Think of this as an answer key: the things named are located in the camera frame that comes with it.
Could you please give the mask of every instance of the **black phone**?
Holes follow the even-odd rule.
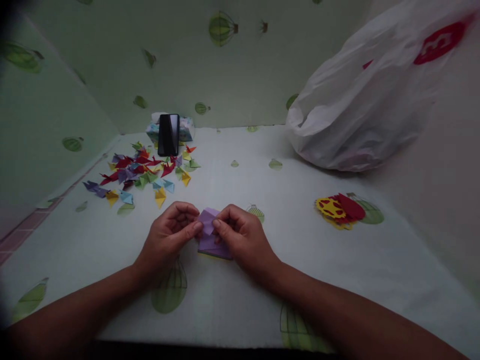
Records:
[[[180,116],[162,114],[158,120],[158,156],[177,156],[179,154]]]

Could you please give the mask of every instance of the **wall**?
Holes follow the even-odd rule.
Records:
[[[367,180],[480,299],[480,23],[455,50],[421,137]]]
[[[342,47],[369,4],[43,0],[24,11],[120,131],[137,133],[157,111],[191,116],[197,127],[284,124],[288,99]],[[214,43],[218,29],[209,27],[219,11],[231,18],[225,44]],[[156,57],[153,68],[143,49]],[[135,105],[137,96],[145,102]],[[210,110],[198,114],[197,103]]]
[[[3,57],[0,62],[0,239],[118,135],[35,26],[20,14],[14,22],[5,40],[26,49],[39,68],[28,72]],[[82,137],[82,150],[68,151],[65,137]]]

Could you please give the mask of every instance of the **pink tile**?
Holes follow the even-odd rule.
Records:
[[[31,233],[32,231],[29,230],[15,230],[0,242],[0,253],[17,250]]]
[[[4,264],[4,262],[7,261],[7,259],[12,255],[13,252],[0,252],[0,266]]]
[[[34,211],[30,214],[29,217],[27,217],[25,220],[22,221],[20,225],[18,225],[17,230],[33,230],[36,229],[43,220],[48,216],[48,212],[40,212],[40,211]]]

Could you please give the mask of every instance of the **purple origami paper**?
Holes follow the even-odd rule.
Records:
[[[198,217],[198,221],[203,224],[203,236],[198,243],[198,252],[231,260],[232,255],[225,241],[215,244],[216,236],[212,234],[215,229],[212,221],[217,218],[219,213],[220,211],[206,207]]]

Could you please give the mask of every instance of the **red logo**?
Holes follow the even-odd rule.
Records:
[[[421,65],[442,57],[458,45],[466,28],[467,24],[459,21],[434,32],[425,39],[420,54],[413,63]]]

